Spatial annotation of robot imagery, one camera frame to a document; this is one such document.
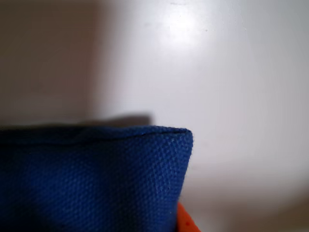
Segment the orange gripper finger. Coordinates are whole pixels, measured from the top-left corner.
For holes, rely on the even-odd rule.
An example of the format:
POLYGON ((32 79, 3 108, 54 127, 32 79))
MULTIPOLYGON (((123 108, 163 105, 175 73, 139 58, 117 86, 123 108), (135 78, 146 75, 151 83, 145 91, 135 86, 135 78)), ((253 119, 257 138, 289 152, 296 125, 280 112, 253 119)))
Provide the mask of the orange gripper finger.
POLYGON ((177 206, 177 232, 201 232, 180 202, 177 206))

